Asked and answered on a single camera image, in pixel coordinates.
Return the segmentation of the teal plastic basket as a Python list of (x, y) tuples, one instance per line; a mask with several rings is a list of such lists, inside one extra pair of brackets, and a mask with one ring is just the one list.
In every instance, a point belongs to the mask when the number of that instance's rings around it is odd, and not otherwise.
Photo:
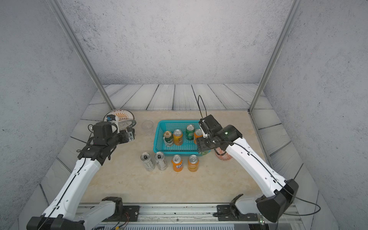
[(167, 156), (204, 156), (210, 150), (200, 152), (195, 143), (195, 131), (200, 130), (198, 120), (162, 120), (158, 123), (153, 151)]

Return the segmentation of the white Monster can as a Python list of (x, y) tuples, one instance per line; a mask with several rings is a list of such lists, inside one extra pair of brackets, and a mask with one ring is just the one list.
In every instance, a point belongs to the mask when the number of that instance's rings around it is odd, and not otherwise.
[(153, 171), (154, 170), (155, 164), (152, 161), (152, 158), (151, 158), (151, 156), (148, 152), (142, 153), (140, 159), (141, 159), (142, 163), (144, 164), (145, 169), (147, 171)]
[(155, 153), (155, 162), (159, 170), (164, 171), (167, 169), (166, 158), (163, 152), (158, 151)]

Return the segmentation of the orange fanta can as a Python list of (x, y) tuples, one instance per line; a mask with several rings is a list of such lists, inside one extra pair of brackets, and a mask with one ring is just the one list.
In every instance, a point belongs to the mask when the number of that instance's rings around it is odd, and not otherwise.
[(176, 154), (172, 157), (172, 166), (175, 172), (180, 172), (183, 169), (183, 159), (180, 155)]
[(201, 129), (196, 129), (194, 132), (194, 143), (197, 144), (197, 138), (202, 137), (203, 133)]

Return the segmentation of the gold green can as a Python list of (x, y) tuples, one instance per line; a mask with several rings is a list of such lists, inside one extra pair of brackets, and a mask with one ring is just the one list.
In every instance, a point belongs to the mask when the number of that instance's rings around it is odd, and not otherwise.
[(163, 134), (163, 140), (166, 147), (172, 147), (173, 143), (173, 135), (170, 131), (166, 131)]

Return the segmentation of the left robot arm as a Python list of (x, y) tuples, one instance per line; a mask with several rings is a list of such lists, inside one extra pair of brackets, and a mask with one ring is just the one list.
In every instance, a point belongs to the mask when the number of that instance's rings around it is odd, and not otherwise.
[(105, 135), (95, 131), (86, 146), (80, 151), (78, 160), (67, 182), (54, 201), (39, 217), (32, 217), (28, 230), (91, 230), (104, 220), (119, 221), (129, 215), (124, 210), (120, 197), (106, 197), (97, 206), (75, 220), (76, 211), (89, 183), (110, 159), (117, 145), (135, 138), (135, 130), (126, 128), (118, 133)]

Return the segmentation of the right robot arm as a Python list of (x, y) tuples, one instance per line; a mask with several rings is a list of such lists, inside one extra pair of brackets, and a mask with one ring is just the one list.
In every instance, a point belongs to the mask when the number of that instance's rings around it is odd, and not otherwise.
[(260, 197), (238, 195), (230, 203), (230, 215), (240, 219), (247, 214), (260, 213), (276, 223), (293, 203), (299, 185), (276, 173), (250, 147), (242, 134), (232, 125), (209, 125), (201, 120), (203, 136), (196, 139), (199, 151), (221, 148), (232, 156), (255, 180), (262, 191)]

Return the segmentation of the decorated plate on stand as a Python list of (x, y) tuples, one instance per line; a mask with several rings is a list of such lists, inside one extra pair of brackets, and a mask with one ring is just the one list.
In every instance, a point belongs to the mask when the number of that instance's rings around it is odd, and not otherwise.
[(128, 110), (125, 110), (125, 109), (115, 109), (115, 110), (112, 110), (110, 112), (108, 112), (104, 118), (103, 118), (103, 121), (109, 121), (108, 120), (108, 116), (110, 115), (115, 115), (118, 119), (118, 121), (122, 121), (122, 120), (128, 120), (128, 119), (134, 119), (134, 115), (132, 112), (128, 111)]

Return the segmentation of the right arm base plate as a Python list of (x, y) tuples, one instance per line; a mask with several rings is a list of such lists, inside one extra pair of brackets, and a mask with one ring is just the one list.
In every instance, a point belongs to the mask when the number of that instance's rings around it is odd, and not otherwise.
[(254, 213), (241, 214), (235, 205), (217, 205), (217, 211), (213, 214), (218, 221), (258, 221), (258, 215)]

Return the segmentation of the aluminium mounting rail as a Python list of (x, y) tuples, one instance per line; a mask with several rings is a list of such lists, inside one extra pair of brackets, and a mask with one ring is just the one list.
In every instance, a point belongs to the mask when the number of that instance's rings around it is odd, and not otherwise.
[(258, 221), (218, 221), (213, 214), (217, 211), (215, 203), (194, 203), (194, 204), (121, 204), (121, 206), (138, 205), (140, 212), (137, 222), (125, 222), (129, 224), (260, 224), (275, 225), (280, 230), (282, 226), (289, 226), (293, 230), (304, 230), (301, 217), (296, 216), (297, 209), (295, 205), (291, 205), (286, 212), (275, 223), (267, 220), (260, 213)]

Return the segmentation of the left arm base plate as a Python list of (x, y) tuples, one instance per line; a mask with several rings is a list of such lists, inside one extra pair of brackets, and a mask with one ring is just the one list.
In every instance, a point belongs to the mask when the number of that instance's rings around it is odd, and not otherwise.
[(103, 222), (137, 222), (140, 212), (140, 206), (138, 205), (124, 205), (118, 207), (118, 210), (114, 212), (111, 217), (106, 218)]

